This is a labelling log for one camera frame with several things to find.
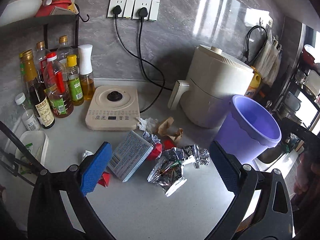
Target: white countertop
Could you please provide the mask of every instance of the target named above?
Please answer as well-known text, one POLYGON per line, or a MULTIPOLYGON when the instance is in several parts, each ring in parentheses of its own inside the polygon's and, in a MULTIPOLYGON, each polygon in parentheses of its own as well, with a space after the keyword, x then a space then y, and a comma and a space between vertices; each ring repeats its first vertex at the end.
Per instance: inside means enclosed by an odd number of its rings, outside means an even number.
MULTIPOLYGON (((157 87, 145 82, 97 80, 95 84, 137 85, 140 109, 148 106, 155 97, 154 93, 158 92, 157 87)), ((217 131, 192 124, 180 107, 175 111, 169 110, 169 97, 170 92, 164 90, 154 106, 141 117, 161 121, 172 116, 172 131, 183 128, 181 146, 196 143, 202 148, 209 147, 217 131)), ((50 172, 64 171, 72 164, 79 164, 82 152, 95 152, 104 141, 115 148, 128 133, 89 130, 84 122, 88 107, 89 102, 76 106, 69 117, 56 118, 55 125, 44 130, 49 137, 45 167, 50 172)), ((17 136, 22 132, 23 125, 20 124, 17 136)), ((87 195, 95 212, 118 240, 204 239, 220 220, 234 194, 227 191, 215 166, 210 162, 208 166, 201 165, 198 170, 192 164, 185 166, 187 182, 170 197, 166 197, 161 187, 147 182, 147 176, 154 165, 153 161, 145 161, 127 182, 123 183, 112 176, 108 188, 97 185, 87 195)), ((13 219, 23 228, 27 225, 33 187, 20 178, 10 178, 10 183, 6 185, 6 206, 13 219)), ((72 224, 81 230, 67 194, 61 192, 61 195, 72 224)))

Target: gray wall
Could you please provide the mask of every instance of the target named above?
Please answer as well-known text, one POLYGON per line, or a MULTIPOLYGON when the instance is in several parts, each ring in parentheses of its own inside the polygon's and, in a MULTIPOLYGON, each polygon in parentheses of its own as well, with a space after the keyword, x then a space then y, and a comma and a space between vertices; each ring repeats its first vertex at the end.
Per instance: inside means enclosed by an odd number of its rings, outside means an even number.
MULTIPOLYGON (((80 23, 79 43, 93 45, 92 64, 96 78, 143 79, 139 62, 127 54, 117 39, 113 19, 106 19, 110 0, 76 0, 87 23, 80 23)), ((273 0, 205 0, 203 15, 199 14, 200 0, 160 0, 157 22, 145 22, 142 34, 142 55, 157 65, 172 85, 184 79, 193 52, 199 44, 216 46, 239 59, 244 51, 245 36, 251 26, 245 24, 247 9, 270 12, 273 35, 281 36, 284 15, 273 0)), ((73 43, 73 25, 49 27, 49 48, 57 47, 58 37, 68 34, 73 43)), ((119 30, 124 43, 137 53, 138 21, 119 19, 119 30)), ((263 33, 252 35, 251 52, 263 41, 263 33)), ((34 48, 42 40, 42 28, 28 29, 0 43, 0 120, 9 127, 17 120, 14 97, 21 92, 18 53, 34 48)), ((146 65, 150 77, 159 80, 159 74, 146 65)))

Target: wall hook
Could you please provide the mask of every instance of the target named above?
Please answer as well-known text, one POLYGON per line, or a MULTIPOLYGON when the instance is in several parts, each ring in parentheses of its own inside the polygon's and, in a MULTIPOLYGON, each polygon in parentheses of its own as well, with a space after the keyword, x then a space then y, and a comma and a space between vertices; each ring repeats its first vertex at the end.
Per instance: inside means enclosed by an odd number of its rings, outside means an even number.
POLYGON ((84 22, 84 23, 86 23, 87 21, 89 21, 90 20, 90 16, 87 14, 87 17, 88 17, 88 19, 87 20, 84 20, 82 17, 81 17, 81 15, 80 15, 80 9, 79 9, 79 6, 75 3, 75 6, 77 7, 77 10, 78 10, 78 15, 79 15, 79 17, 80 17, 80 19, 84 22))

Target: plastic bucket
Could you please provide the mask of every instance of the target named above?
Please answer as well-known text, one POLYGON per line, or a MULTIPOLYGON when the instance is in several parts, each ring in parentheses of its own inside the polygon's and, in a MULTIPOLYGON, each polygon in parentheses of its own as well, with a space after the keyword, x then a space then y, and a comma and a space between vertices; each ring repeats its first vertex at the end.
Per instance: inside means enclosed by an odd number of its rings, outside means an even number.
POLYGON ((258 157, 281 140, 281 131, 271 114, 252 99, 235 95, 230 101, 230 112, 215 141, 241 164, 258 157))

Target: bolt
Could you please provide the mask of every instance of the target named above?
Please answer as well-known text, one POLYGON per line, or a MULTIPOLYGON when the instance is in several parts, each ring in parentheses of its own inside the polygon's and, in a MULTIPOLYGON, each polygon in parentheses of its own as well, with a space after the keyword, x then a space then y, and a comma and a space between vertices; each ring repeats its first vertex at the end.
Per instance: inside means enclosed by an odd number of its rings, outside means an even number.
POLYGON ((281 171, 280 171, 279 169, 274 169, 273 172, 274 172, 275 174, 278 174, 278 175, 281 174, 281 171))
POLYGON ((76 171, 77 169, 78 169, 78 166, 75 164, 69 167, 69 171, 76 171))
POLYGON ((43 169, 40 171, 40 175, 46 175, 47 174, 47 170, 46 169, 43 169))
POLYGON ((251 166, 250 166, 249 164, 243 165, 243 168, 244 168, 246 171, 251 171, 251 166))

